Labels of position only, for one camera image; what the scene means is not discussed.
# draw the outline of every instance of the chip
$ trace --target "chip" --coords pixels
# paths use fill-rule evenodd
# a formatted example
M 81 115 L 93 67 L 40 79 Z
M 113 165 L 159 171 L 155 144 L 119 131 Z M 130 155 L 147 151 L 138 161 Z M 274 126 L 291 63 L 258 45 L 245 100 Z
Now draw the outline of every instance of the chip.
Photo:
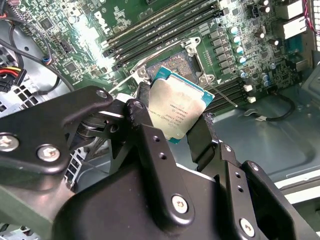
M 221 44 L 222 44 L 221 39 L 217 39 L 212 42 L 212 45 L 215 47 L 220 46 Z
M 223 46 L 220 46 L 220 47 L 216 48 L 214 51 L 216 54 L 222 54 L 225 51 L 225 49 Z
M 249 49 L 252 48 L 252 43 L 251 43 L 251 42 L 248 42 L 248 43 L 246 43 L 246 44 L 244 45 L 244 47 L 245 47 L 246 50 L 249 50 Z
M 266 57 L 268 57 L 268 52 L 265 51 L 265 52 L 261 53 L 261 57 L 262 57 L 263 59 L 265 59 Z
M 223 53 L 219 56 L 216 57 L 218 59 L 219 62 L 224 61 L 227 59 L 227 56 Z
M 277 51 L 274 53 L 274 56 L 277 58 L 277 57 L 280 57 L 282 55 L 281 51 Z
M 49 18 L 45 18 L 42 21 L 40 21 L 41 26 L 44 28 L 44 30 L 48 30 L 53 27 L 52 22 L 49 20 Z
M 70 62 L 67 65 L 65 65 L 65 68 L 69 71 L 69 73 L 73 73 L 74 71 L 77 70 L 77 68 L 73 62 Z
M 258 19 L 255 19 L 255 20 L 252 21 L 252 25 L 253 25 L 253 26 L 256 26 L 256 25 L 258 25 L 258 24 L 259 24 Z
M 214 95 L 161 67 L 149 93 L 149 115 L 155 128 L 177 144 L 197 122 Z
M 238 15 L 238 13 L 239 13 L 238 8 L 232 10 L 233 16 Z

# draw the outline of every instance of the motherboard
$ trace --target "motherboard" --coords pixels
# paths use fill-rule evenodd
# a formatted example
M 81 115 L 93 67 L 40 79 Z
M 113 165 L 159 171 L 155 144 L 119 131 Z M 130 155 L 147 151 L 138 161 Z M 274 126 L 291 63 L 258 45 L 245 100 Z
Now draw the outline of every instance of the motherboard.
M 253 103 L 309 67 L 301 0 L 22 0 L 11 10 L 44 34 L 76 89 L 133 95 L 163 66 L 215 94 L 207 112 L 219 112 L 225 97 Z

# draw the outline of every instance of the red wire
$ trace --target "red wire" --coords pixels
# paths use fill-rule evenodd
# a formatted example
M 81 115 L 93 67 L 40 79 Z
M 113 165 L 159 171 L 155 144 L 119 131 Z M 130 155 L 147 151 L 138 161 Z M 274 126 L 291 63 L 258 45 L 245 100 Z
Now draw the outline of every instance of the red wire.
M 16 73 L 15 71 L 12 71 L 10 69 L 0 69 L 0 74 L 12 74 L 15 77 L 18 77 L 18 73 Z

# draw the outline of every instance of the yellow wire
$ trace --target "yellow wire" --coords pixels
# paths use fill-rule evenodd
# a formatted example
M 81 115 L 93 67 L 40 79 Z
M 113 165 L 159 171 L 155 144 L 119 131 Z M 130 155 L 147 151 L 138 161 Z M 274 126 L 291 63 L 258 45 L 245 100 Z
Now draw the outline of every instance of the yellow wire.
M 7 66 L 7 67 L 5 67 L 4 69 L 10 69 L 10 70 L 18 71 L 18 72 L 20 72 L 20 71 L 21 71 L 21 69 L 20 69 L 20 68 L 13 67 L 13 66 Z

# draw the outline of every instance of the silver screw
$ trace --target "silver screw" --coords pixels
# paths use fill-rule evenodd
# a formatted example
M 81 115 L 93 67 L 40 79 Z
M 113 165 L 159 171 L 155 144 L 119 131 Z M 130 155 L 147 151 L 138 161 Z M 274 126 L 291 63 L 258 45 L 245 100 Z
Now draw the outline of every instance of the silver screw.
M 0 136 L 0 151 L 11 152 L 19 146 L 19 141 L 14 136 L 2 135 Z
M 240 226 L 242 228 L 242 230 L 251 238 L 253 238 L 255 236 L 255 230 L 254 227 L 251 225 L 251 223 L 245 219 L 245 218 L 241 218 L 240 219 Z
M 46 162 L 54 162 L 60 157 L 60 151 L 54 146 L 47 145 L 39 148 L 38 157 Z
M 105 91 L 102 91 L 102 90 L 97 90 L 96 91 L 96 94 L 100 97 L 100 98 L 103 98 L 103 99 L 106 99 L 108 97 L 108 95 L 106 94 Z
M 253 169 L 255 171 L 259 171 L 259 168 L 257 167 L 257 165 L 255 165 L 254 163 L 251 163 L 251 166 L 253 167 Z
M 180 214 L 185 214 L 188 211 L 188 204 L 181 196 L 174 195 L 172 197 L 172 204 L 174 209 Z
M 228 146 L 228 145 L 224 145 L 225 149 L 228 151 L 228 152 L 231 152 L 231 148 Z
M 144 108 L 144 106 L 143 106 L 140 102 L 138 102 L 138 101 L 134 101 L 133 104 L 134 104 L 136 107 L 140 108 L 140 109 L 143 109 L 143 108 Z

